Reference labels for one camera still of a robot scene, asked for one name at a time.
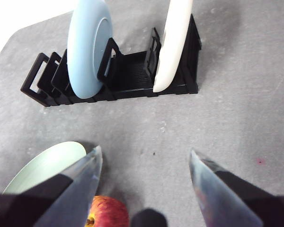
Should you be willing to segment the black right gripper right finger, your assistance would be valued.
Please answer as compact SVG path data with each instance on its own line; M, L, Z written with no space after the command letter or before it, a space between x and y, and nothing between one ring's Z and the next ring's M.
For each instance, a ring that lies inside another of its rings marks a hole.
M284 227L284 195L273 195L191 150L189 169L208 227Z

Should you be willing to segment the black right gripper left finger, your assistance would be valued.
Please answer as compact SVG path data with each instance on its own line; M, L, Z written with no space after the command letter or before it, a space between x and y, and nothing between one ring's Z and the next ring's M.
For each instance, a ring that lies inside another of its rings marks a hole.
M102 148L38 185L0 194L0 227L82 227L102 170Z

